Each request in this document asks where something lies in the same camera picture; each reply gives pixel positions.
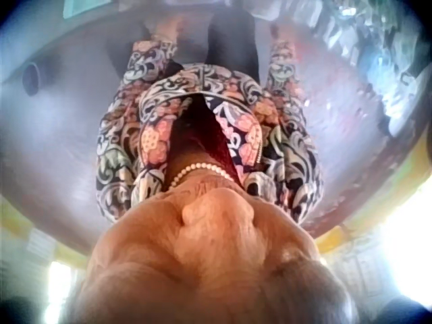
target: hand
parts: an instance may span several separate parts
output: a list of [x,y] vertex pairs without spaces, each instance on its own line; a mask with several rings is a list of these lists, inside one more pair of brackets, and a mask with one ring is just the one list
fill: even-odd
[[174,16],[163,18],[156,25],[155,36],[161,37],[167,41],[177,42],[178,35],[183,31],[185,24],[185,15],[177,13]]

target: sleeve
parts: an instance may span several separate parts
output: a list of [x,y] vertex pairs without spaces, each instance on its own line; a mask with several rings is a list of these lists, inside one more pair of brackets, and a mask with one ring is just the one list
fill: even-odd
[[176,49],[176,44],[164,40],[134,43],[123,80],[102,118],[97,140],[96,190],[99,208],[110,221],[119,219],[131,205],[139,160],[138,97],[162,79]]
[[288,207],[294,220],[301,223],[321,200],[323,179],[317,150],[306,131],[304,94],[296,77],[295,56],[290,42],[274,43],[266,90],[273,97],[281,124]]

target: pearl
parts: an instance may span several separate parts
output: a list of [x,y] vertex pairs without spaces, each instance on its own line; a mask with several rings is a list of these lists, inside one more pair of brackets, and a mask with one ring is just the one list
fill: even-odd
[[208,170],[214,171],[215,173],[219,174],[220,176],[224,177],[225,179],[234,182],[232,177],[224,169],[222,169],[221,167],[218,167],[217,165],[213,165],[210,163],[194,163],[194,164],[191,164],[191,165],[185,167],[183,170],[181,170],[181,172],[179,172],[179,174],[171,182],[168,190],[174,189],[178,185],[178,182],[186,174],[188,174],[189,172],[196,170],[196,169],[208,169]]

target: floral print fabric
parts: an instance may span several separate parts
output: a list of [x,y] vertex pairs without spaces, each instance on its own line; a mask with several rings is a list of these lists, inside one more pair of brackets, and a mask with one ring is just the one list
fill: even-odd
[[323,184],[306,132],[292,45],[273,45],[264,88],[246,74],[205,64],[163,78],[175,51],[175,44],[161,40],[134,45],[99,129],[97,200],[102,214],[116,221],[162,191],[173,123],[191,103],[188,96],[202,94],[227,138],[244,189],[302,221],[322,197]]

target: bright light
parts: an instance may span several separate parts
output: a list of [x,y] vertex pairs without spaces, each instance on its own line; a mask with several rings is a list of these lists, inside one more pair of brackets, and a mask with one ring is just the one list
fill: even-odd
[[432,178],[399,207],[383,228],[385,255],[401,293],[432,305]]
[[48,299],[49,306],[45,311],[45,323],[57,324],[66,298],[72,285],[72,270],[67,265],[52,262],[49,267]]

